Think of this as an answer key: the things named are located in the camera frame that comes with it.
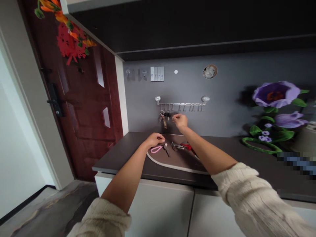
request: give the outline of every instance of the key rack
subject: key rack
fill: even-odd
[[[208,96],[203,96],[202,97],[202,101],[203,103],[160,103],[159,101],[161,100],[160,96],[156,96],[155,100],[157,101],[157,105],[161,105],[161,110],[163,110],[163,106],[165,106],[164,110],[167,110],[167,106],[168,106],[168,110],[170,111],[170,106],[172,106],[172,111],[173,111],[173,107],[174,106],[179,106],[179,111],[181,111],[181,106],[183,106],[183,111],[185,111],[185,107],[189,106],[189,111],[190,112],[195,112],[194,110],[194,106],[198,106],[197,111],[198,112],[202,112],[203,111],[203,106],[206,105],[206,103],[210,100],[210,97]]]

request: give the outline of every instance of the dark countertop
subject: dark countertop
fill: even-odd
[[[92,169],[116,174],[149,134],[150,132],[127,133]],[[316,180],[294,170],[292,166],[287,166],[279,158],[245,147],[240,143],[240,138],[202,137],[237,161],[256,169],[259,176],[267,180],[281,198],[316,202]],[[209,175],[167,168],[154,163],[148,157],[145,159],[142,178],[217,190]]]

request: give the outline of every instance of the white cabinet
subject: white cabinet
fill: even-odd
[[[218,192],[195,189],[189,237],[245,237]]]
[[[99,195],[114,175],[95,176]],[[192,187],[141,179],[129,213],[132,225],[126,237],[187,237],[194,190]]]

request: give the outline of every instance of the purple flower decoration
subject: purple flower decoration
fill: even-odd
[[[269,131],[262,131],[262,134],[265,136],[268,136],[268,135],[270,135],[270,132]]]
[[[265,142],[267,140],[267,137],[266,136],[259,136],[259,139],[263,142]]]
[[[287,81],[263,83],[254,91],[252,99],[259,106],[281,108],[291,104],[300,92],[298,87]]]
[[[270,137],[266,137],[266,142],[272,142],[272,139]]]
[[[303,114],[300,114],[298,111],[295,111],[292,114],[280,114],[274,118],[276,121],[275,125],[283,128],[296,128],[308,123],[306,120],[298,119],[302,116]]]

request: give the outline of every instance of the pink keychain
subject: pink keychain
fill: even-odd
[[[150,150],[150,152],[151,153],[157,153],[161,148],[163,148],[164,146],[156,146],[156,147],[154,147],[154,148],[152,148],[151,150]]]

